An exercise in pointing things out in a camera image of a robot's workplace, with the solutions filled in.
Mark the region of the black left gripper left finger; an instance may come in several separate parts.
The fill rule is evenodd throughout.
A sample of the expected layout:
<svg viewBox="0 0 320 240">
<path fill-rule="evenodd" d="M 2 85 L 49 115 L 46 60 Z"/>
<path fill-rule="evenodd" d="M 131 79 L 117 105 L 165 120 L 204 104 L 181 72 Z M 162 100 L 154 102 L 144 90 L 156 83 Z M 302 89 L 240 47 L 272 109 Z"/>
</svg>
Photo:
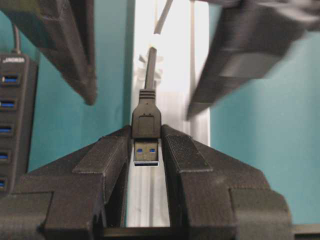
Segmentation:
<svg viewBox="0 0 320 240">
<path fill-rule="evenodd" d="M 131 127 L 22 175 L 0 201 L 3 240 L 92 240 L 125 224 Z"/>
</svg>

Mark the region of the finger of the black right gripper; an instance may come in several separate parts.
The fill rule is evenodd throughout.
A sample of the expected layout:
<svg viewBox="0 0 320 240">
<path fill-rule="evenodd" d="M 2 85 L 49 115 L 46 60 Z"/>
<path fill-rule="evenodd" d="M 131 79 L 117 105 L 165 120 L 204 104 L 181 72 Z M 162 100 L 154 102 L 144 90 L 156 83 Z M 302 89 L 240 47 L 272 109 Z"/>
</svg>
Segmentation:
<svg viewBox="0 0 320 240">
<path fill-rule="evenodd" d="M 320 29 L 317 0 L 218 0 L 216 4 L 222 10 L 187 118 L 248 81 L 263 78 L 305 32 Z"/>
<path fill-rule="evenodd" d="M 93 0 L 2 0 L 0 10 L 93 105 L 97 99 Z"/>
</svg>

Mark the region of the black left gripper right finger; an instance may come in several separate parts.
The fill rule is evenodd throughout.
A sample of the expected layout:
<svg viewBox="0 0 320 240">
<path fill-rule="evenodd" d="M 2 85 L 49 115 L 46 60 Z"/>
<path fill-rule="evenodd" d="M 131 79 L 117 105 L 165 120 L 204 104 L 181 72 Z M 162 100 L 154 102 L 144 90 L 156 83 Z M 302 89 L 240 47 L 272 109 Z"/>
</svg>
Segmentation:
<svg viewBox="0 0 320 240">
<path fill-rule="evenodd" d="M 285 198 L 257 168 L 161 128 L 170 225 L 190 240 L 292 240 Z"/>
</svg>

